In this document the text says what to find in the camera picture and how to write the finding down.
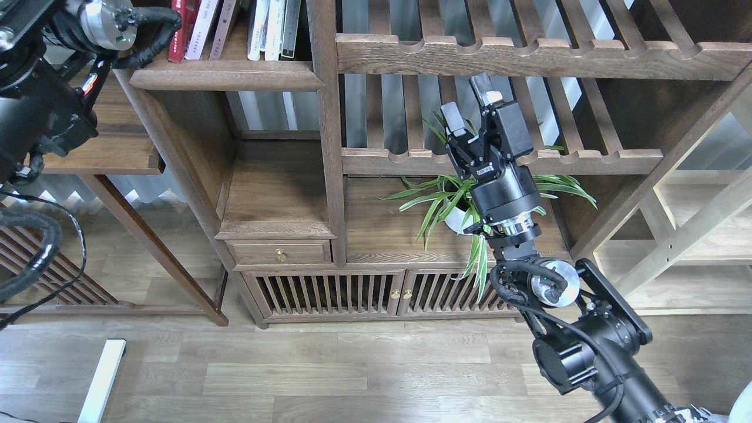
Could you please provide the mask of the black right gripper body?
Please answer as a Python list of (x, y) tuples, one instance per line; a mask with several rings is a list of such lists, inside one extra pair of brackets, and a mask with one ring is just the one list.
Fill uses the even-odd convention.
[(516, 158), (533, 150), (518, 102), (480, 108), (482, 125), (473, 136), (448, 136), (448, 153), (462, 180), (475, 179), (470, 189), (483, 224), (503, 236), (538, 235), (531, 212), (542, 204), (532, 175)]

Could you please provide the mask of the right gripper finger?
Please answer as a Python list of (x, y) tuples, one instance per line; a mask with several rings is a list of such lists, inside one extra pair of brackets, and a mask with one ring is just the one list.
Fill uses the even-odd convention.
[(503, 105), (503, 96), (492, 86), (491, 77), (487, 72), (472, 75), (470, 85), (480, 108), (497, 108)]
[(456, 102), (441, 105), (441, 114), (444, 118), (444, 130), (448, 136), (459, 137), (466, 134), (465, 121)]

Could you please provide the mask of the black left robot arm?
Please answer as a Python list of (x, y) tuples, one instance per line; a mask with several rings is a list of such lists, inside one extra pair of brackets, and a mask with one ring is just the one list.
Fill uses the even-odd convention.
[(145, 67), (181, 26), (172, 8), (129, 1), (3, 1), (2, 183), (30, 184), (45, 155), (96, 137), (110, 70)]

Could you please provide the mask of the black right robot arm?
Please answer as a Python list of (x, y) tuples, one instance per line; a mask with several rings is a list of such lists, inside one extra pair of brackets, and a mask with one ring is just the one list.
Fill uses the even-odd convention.
[(496, 257), (491, 286), (528, 324), (540, 373), (559, 393), (590, 391), (615, 422), (717, 422), (707, 409), (675, 407), (634, 359), (652, 339), (650, 328), (590, 260), (575, 265), (541, 257), (541, 228), (532, 212), (542, 198), (519, 156), (533, 151), (523, 113), (506, 102), (486, 73), (472, 76), (482, 124), (465, 126), (453, 102), (444, 104), (448, 153), (470, 190), (479, 220), (466, 232), (482, 237)]

